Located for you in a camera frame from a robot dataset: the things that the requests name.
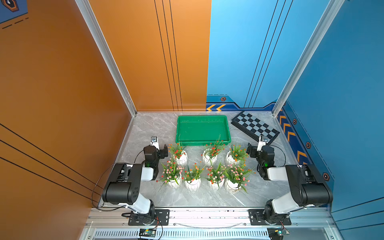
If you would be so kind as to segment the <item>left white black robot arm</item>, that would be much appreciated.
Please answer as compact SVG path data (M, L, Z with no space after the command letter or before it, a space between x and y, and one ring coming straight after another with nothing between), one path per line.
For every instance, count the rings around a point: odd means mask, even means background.
M105 203L131 209L130 219L135 225L151 225L156 220L154 202L140 194L140 186L143 181L157 178L160 160L168 156L168 147L159 149L152 144L143 152L145 160L141 164L114 165L102 194Z

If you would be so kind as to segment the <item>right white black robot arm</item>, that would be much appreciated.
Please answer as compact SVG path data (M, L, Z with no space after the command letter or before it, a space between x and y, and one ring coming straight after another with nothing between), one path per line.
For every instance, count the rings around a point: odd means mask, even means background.
M275 166L275 151L270 146L248 144L246 153L258 162L258 173L265 181L285 181L290 191L268 200L263 210L249 210L252 225L290 225L290 213L331 204L333 193L315 165Z

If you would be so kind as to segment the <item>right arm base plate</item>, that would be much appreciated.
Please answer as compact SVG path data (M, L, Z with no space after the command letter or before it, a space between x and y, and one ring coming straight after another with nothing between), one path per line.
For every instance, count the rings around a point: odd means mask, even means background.
M276 214L274 211L266 213L262 209L249 209L248 214L252 226L280 224L290 226L292 224L288 214Z

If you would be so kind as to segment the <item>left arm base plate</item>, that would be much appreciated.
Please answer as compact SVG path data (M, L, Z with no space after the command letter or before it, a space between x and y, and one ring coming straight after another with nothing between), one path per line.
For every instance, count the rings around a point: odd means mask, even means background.
M170 219L170 210L168 209L155 209L150 210L148 214L137 214L133 211L130 212L128 221L129 226L152 226L157 225L158 221L161 225L167 226Z

